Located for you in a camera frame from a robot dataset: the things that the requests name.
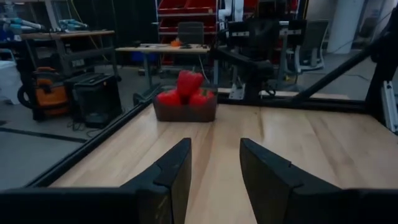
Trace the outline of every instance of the brown basket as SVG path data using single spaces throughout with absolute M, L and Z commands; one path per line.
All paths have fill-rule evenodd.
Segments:
M 156 118 L 159 121 L 168 122 L 212 122 L 216 118 L 217 109 L 217 92 L 211 90 L 215 97 L 210 99 L 206 104 L 201 106 L 181 105 L 170 106 L 165 105 L 155 97 L 154 109 Z

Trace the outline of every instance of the concrete floor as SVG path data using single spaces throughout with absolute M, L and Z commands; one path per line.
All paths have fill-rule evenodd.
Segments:
M 299 76 L 298 84 L 307 88 L 332 71 L 352 56 L 327 55 L 326 67 L 323 70 L 306 72 Z M 364 100 L 372 79 L 375 64 L 365 60 L 336 81 L 322 89 L 322 93 L 344 94 L 353 100 Z M 97 68 L 96 72 L 111 72 L 109 67 Z M 119 94 L 125 111 L 133 108 L 132 94 L 147 90 L 147 80 L 137 73 L 137 68 L 123 67 L 119 69 L 122 82 L 119 83 Z M 228 78 L 220 77 L 223 85 L 229 83 Z M 153 82 L 166 85 L 175 83 L 175 77 L 160 79 L 153 77 Z M 22 105 L 6 105 L 0 103 L 0 121 L 6 123 L 1 127 L 32 131 L 36 133 L 56 134 L 73 138 L 89 139 L 88 131 L 84 129 L 73 131 L 68 127 L 71 119 L 68 117 L 49 119 L 36 122 L 32 119 L 29 109 Z M 75 150 L 81 143 L 45 139 L 22 134 L 4 133 L 0 131 L 0 189 L 19 187 L 38 176 L 46 168 L 56 163 L 68 153 Z

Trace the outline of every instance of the table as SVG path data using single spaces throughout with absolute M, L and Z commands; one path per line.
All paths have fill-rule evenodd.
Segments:
M 51 187 L 120 186 L 181 138 L 192 139 L 186 224 L 256 223 L 240 138 L 342 188 L 398 188 L 398 137 L 371 116 L 234 105 L 218 105 L 213 123 L 158 122 L 149 105 Z
M 149 53 L 168 53 L 168 54 L 207 54 L 210 48 L 203 48 L 200 44 L 191 44 L 191 49 L 181 49 L 180 47 L 172 47 L 169 44 L 141 44 L 140 47 L 120 47 L 116 49 L 118 52 L 141 52 L 144 55 L 145 76 L 148 80 L 149 88 L 152 87 L 152 77 L 149 74 Z M 213 84 L 218 84 L 218 61 L 214 61 Z
M 37 68 L 38 56 L 37 56 L 37 52 L 36 52 L 35 48 L 31 47 L 32 41 L 33 40 L 53 40 L 53 41 L 55 41 L 55 44 L 57 46 L 57 53 L 60 56 L 62 72 L 65 76 L 70 77 L 75 72 L 80 72 L 80 71 L 83 71 L 86 69 L 93 68 L 97 65 L 100 65 L 98 63 L 95 63 L 95 64 L 84 66 L 84 67 L 73 68 L 71 66 L 72 61 L 109 54 L 109 55 L 111 55 L 111 63 L 113 66 L 113 72 L 114 72 L 115 76 L 120 79 L 120 76 L 118 73 L 118 68 L 116 66 L 116 54 L 114 51 L 113 37 L 112 37 L 113 34 L 114 34 L 113 30 L 76 31 L 76 32 L 70 32 L 70 33 L 32 33 L 32 34 L 21 34 L 21 39 L 25 40 L 25 42 L 26 42 L 30 57 L 32 58 L 32 62 L 34 64 L 35 68 Z M 95 49 L 95 50 L 86 50 L 86 51 L 82 51 L 82 52 L 73 52 L 73 53 L 66 52 L 65 43 L 63 42 L 63 40 L 77 38 L 77 37 L 91 38 L 92 36 L 108 37 L 108 38 L 105 38 L 106 44 L 108 45 L 108 47 L 103 47 L 103 48 Z

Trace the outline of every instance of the shelving unit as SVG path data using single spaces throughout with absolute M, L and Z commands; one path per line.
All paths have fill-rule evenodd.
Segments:
M 203 22 L 205 26 L 205 44 L 210 44 L 217 33 L 217 11 L 220 0 L 161 0 L 157 10 L 159 40 L 168 44 L 177 37 L 179 22 Z M 253 13 L 257 0 L 245 0 L 244 11 Z M 172 57 L 163 55 L 162 65 L 171 65 Z

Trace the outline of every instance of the bell pepper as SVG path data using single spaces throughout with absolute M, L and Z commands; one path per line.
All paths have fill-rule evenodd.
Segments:
M 156 96 L 160 103 L 170 106 L 181 105 L 181 99 L 176 90 L 164 91 Z
M 212 99 L 213 97 L 215 97 L 214 93 L 212 93 L 210 90 L 199 89 L 189 99 L 189 105 L 204 105 L 205 103 L 207 103 L 207 101 L 209 101 L 209 99 Z
M 188 70 L 182 70 L 177 79 L 177 92 L 183 99 L 189 99 L 203 83 L 203 75 Z

